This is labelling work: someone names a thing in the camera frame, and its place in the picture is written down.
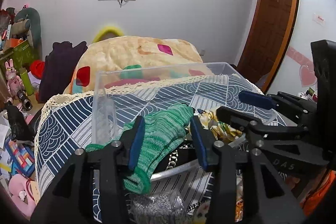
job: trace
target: blue gripper pad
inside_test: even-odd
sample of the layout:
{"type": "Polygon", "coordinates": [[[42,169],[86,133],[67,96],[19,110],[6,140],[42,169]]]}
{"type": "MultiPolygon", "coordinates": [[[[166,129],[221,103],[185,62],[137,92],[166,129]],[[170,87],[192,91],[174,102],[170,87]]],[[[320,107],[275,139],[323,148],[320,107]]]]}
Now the blue gripper pad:
{"type": "Polygon", "coordinates": [[[145,120],[142,116],[138,116],[135,120],[133,128],[137,127],[137,131],[129,152],[128,169],[134,171],[138,164],[142,142],[145,136],[145,120]]]}
{"type": "Polygon", "coordinates": [[[190,130],[199,165],[204,171],[212,172],[214,166],[219,163],[219,156],[212,149],[216,141],[214,135],[210,130],[203,128],[197,116],[190,120],[190,130]]]}
{"type": "Polygon", "coordinates": [[[190,120],[190,130],[191,130],[191,134],[193,138],[194,147],[196,149],[198,163],[203,168],[203,170],[206,170],[208,167],[208,163],[206,160],[206,151],[205,151],[205,147],[204,147],[200,132],[196,125],[196,121],[194,119],[195,117],[198,120],[197,116],[192,117],[192,119],[190,120]]]}
{"type": "Polygon", "coordinates": [[[250,92],[247,90],[241,91],[238,94],[238,98],[242,103],[260,107],[267,110],[270,110],[272,108],[274,109],[277,106],[276,102],[271,97],[250,92]]]}

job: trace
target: pink bunny figurine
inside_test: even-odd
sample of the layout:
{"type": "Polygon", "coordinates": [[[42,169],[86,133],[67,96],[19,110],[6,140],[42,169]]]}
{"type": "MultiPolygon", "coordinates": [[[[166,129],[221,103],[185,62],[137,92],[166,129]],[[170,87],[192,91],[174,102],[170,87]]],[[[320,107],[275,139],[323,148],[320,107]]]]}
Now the pink bunny figurine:
{"type": "Polygon", "coordinates": [[[20,76],[16,75],[16,69],[13,66],[13,59],[5,62],[6,66],[6,79],[7,79],[7,89],[12,98],[17,99],[17,92],[19,90],[24,90],[25,86],[22,83],[20,76]]]}

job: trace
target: wooden door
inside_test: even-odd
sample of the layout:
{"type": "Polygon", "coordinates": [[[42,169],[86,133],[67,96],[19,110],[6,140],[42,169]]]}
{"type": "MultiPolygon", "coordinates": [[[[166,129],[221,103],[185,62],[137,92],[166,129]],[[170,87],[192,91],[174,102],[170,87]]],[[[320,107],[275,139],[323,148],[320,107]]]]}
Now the wooden door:
{"type": "Polygon", "coordinates": [[[258,0],[238,72],[252,83],[269,73],[284,39],[292,0],[258,0]]]}

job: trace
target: pink stuffed toy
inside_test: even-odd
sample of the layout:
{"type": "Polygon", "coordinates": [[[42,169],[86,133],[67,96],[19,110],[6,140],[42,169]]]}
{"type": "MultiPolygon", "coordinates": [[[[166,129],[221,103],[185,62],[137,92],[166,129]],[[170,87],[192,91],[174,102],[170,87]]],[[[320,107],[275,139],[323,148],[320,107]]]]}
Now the pink stuffed toy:
{"type": "Polygon", "coordinates": [[[20,174],[14,175],[8,184],[8,190],[13,195],[12,200],[14,204],[17,206],[17,208],[25,215],[30,217],[36,207],[34,198],[33,198],[33,192],[31,190],[30,186],[30,180],[26,179],[20,174]],[[19,198],[20,192],[25,191],[27,202],[26,204],[24,201],[22,201],[19,198]]]}
{"type": "Polygon", "coordinates": [[[7,79],[7,89],[12,98],[17,99],[17,92],[19,90],[24,90],[25,86],[22,83],[20,76],[16,75],[16,69],[13,66],[13,59],[5,62],[6,66],[6,79],[7,79]]]}

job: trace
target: dark purple clothing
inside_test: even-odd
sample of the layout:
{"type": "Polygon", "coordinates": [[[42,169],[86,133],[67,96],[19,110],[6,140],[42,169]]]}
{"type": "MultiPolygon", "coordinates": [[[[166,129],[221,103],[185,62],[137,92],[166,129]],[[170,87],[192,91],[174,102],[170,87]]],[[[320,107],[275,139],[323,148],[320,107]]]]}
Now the dark purple clothing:
{"type": "Polygon", "coordinates": [[[52,52],[45,57],[45,66],[39,88],[39,101],[46,102],[56,94],[62,94],[70,84],[77,63],[87,50],[83,41],[75,47],[64,41],[55,42],[52,52]]]}

